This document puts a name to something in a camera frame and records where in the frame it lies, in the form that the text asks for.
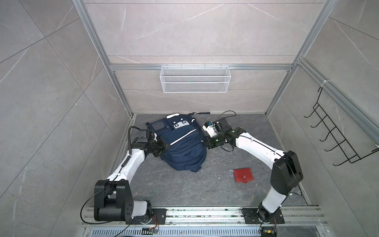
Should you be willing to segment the navy blue backpack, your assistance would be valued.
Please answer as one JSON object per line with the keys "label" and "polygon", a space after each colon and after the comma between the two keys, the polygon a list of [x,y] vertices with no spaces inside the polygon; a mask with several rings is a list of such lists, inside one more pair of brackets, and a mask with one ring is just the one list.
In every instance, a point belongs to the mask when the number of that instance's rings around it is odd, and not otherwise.
{"label": "navy blue backpack", "polygon": [[198,172],[206,159],[205,135],[193,115],[175,113],[146,123],[165,145],[161,160],[177,171]]}

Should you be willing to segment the red leather wallet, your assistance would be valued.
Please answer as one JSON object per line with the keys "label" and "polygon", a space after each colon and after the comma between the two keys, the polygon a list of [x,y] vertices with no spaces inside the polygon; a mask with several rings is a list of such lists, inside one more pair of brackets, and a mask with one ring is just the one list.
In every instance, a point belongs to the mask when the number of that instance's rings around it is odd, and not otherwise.
{"label": "red leather wallet", "polygon": [[239,168],[239,169],[231,169],[230,175],[235,179],[237,183],[248,183],[254,181],[253,174],[251,172],[251,168]]}

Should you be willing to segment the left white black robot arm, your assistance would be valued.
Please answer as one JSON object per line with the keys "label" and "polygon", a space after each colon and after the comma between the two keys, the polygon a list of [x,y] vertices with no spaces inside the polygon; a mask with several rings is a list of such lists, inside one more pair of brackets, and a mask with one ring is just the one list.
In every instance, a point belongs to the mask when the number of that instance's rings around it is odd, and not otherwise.
{"label": "left white black robot arm", "polygon": [[99,180],[94,187],[94,219],[97,222],[108,223],[125,221],[130,224],[138,221],[148,224],[153,219],[150,201],[135,200],[130,183],[137,169],[146,156],[160,155],[165,144],[151,129],[144,130],[146,135],[133,141],[128,132],[128,150],[125,158],[116,170],[105,180]]}

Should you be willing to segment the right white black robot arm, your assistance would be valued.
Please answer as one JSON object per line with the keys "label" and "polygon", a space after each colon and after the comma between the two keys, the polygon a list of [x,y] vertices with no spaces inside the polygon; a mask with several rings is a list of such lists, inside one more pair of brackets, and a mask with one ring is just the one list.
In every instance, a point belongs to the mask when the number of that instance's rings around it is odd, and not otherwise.
{"label": "right white black robot arm", "polygon": [[233,129],[225,118],[208,121],[202,129],[207,133],[205,144],[208,149],[231,144],[234,148],[247,151],[270,168],[271,188],[259,204],[257,215],[263,223],[274,220],[281,205],[304,178],[296,153],[273,148],[240,127]]}

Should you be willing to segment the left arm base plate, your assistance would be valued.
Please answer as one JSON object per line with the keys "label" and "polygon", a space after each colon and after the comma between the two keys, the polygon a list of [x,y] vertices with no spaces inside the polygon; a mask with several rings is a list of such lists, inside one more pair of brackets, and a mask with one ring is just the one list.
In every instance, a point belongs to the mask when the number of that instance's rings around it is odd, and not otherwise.
{"label": "left arm base plate", "polygon": [[167,209],[165,208],[153,208],[148,209],[147,214],[143,216],[136,216],[126,222],[126,224],[132,225],[164,225],[166,221]]}

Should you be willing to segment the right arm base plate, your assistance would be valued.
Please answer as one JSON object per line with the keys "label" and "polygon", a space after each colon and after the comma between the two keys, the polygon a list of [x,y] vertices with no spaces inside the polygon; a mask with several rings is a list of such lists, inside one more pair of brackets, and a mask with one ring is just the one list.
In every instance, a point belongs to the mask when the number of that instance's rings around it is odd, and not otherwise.
{"label": "right arm base plate", "polygon": [[283,214],[278,208],[274,213],[269,213],[264,208],[242,208],[242,216],[246,224],[284,224]]}

